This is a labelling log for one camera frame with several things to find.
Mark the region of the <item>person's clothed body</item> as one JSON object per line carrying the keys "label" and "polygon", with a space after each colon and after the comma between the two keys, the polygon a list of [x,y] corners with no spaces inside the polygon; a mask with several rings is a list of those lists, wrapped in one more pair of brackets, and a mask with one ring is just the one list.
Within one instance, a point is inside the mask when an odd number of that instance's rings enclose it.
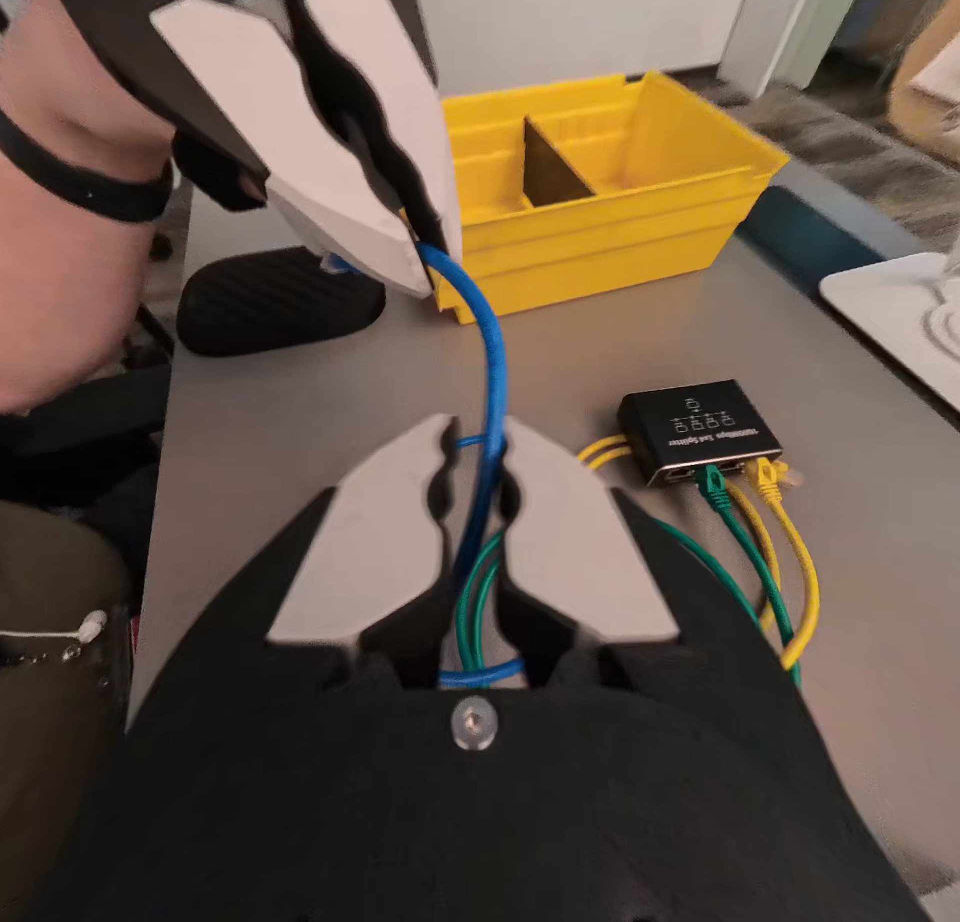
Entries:
{"label": "person's clothed body", "polygon": [[93,529],[2,502],[2,920],[23,916],[119,736],[133,588]]}

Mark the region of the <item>yellow plastic bin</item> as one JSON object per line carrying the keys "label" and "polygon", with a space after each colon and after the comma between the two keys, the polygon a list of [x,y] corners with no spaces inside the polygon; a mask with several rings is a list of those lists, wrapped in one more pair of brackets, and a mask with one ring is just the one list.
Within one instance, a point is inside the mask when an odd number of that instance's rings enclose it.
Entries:
{"label": "yellow plastic bin", "polygon": [[[446,98],[462,266],[498,316],[709,268],[789,155],[658,71]],[[594,190],[534,208],[530,117]]]}

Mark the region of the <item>person's left hand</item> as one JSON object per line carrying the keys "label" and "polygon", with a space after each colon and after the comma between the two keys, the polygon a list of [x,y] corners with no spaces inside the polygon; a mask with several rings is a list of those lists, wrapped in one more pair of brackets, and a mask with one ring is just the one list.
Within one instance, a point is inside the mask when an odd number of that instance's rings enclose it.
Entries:
{"label": "person's left hand", "polygon": [[2,42],[4,114],[66,164],[130,183],[159,181],[174,127],[122,88],[60,0],[26,0]]}

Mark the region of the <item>person's left forearm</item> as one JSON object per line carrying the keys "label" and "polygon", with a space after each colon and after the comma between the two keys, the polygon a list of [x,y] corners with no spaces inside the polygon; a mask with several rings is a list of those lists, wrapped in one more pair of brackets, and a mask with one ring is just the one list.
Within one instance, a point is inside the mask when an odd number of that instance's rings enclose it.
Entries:
{"label": "person's left forearm", "polygon": [[1,412],[18,415],[116,358],[155,225],[78,208],[5,158],[1,189]]}

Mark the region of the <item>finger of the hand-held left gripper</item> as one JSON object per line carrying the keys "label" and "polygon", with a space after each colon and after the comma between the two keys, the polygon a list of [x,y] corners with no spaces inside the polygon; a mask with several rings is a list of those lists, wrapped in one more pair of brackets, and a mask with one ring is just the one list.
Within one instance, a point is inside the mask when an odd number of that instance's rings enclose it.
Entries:
{"label": "finger of the hand-held left gripper", "polygon": [[178,0],[150,22],[266,167],[267,201],[299,241],[378,282],[426,297],[411,232],[318,116],[296,55],[270,21],[213,0]]}
{"label": "finger of the hand-held left gripper", "polygon": [[450,136],[420,0],[301,0],[336,115],[417,238],[463,258]]}

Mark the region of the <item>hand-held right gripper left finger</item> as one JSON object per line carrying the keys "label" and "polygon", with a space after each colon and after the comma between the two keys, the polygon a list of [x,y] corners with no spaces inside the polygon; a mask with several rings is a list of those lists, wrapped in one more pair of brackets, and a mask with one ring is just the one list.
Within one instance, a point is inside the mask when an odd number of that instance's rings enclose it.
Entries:
{"label": "hand-held right gripper left finger", "polygon": [[340,480],[270,642],[356,645],[439,583],[450,562],[457,436],[456,417],[430,415]]}

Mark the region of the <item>brown cardboard box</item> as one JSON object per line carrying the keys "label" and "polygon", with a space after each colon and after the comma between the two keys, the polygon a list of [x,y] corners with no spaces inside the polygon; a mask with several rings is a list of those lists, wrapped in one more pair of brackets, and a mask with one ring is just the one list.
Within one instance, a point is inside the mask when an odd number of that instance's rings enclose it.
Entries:
{"label": "brown cardboard box", "polygon": [[958,169],[958,87],[943,100],[915,85],[940,53],[958,38],[959,0],[946,0],[899,63],[887,98],[887,120],[908,144]]}

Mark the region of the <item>white stand base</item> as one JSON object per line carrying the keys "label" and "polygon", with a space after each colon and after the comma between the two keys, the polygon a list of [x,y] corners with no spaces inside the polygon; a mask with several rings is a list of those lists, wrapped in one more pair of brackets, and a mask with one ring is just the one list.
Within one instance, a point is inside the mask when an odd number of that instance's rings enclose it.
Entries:
{"label": "white stand base", "polygon": [[959,255],[918,253],[833,273],[819,292],[847,322],[959,412]]}

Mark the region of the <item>black wrist rest pad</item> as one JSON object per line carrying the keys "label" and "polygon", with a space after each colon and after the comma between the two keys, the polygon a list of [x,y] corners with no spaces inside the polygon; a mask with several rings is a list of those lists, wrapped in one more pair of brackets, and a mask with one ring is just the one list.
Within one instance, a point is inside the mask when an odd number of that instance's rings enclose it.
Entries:
{"label": "black wrist rest pad", "polygon": [[221,258],[186,280],[175,319],[179,343],[234,358],[353,336],[387,303],[378,280],[333,273],[302,246]]}

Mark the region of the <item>black wrist band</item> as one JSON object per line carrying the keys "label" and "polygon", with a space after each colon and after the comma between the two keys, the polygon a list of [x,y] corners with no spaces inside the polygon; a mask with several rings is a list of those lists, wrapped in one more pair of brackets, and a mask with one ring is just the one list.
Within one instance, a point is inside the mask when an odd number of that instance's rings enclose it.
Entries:
{"label": "black wrist band", "polygon": [[174,190],[171,160],[153,181],[116,179],[53,155],[5,112],[1,112],[1,152],[19,172],[50,195],[114,222],[139,225],[158,220]]}

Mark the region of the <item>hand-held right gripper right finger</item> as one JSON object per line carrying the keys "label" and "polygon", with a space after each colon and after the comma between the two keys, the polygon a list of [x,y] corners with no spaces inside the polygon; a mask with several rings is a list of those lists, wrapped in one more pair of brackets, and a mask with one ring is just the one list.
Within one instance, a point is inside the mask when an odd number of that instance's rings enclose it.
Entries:
{"label": "hand-held right gripper right finger", "polygon": [[605,483],[514,417],[503,436],[498,512],[511,584],[591,640],[677,640],[678,624]]}

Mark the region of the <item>black ethernet switch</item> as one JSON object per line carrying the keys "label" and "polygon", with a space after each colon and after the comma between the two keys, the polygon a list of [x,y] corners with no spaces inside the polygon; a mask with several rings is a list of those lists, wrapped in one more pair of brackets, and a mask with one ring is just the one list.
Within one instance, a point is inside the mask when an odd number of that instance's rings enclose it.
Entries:
{"label": "black ethernet switch", "polygon": [[772,429],[735,379],[630,393],[616,421],[648,487],[690,481],[712,465],[741,471],[751,460],[784,453]]}

